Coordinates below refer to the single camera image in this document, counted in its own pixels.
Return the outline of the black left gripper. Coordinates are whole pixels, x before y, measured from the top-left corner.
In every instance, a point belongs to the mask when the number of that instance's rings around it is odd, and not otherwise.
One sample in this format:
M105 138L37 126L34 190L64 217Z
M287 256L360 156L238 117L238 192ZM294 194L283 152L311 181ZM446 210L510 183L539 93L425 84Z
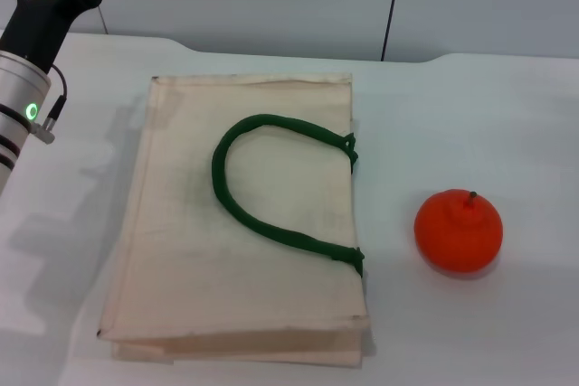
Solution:
M102 0L17 0L1 36L1 50L43 72L52 67L72 23Z

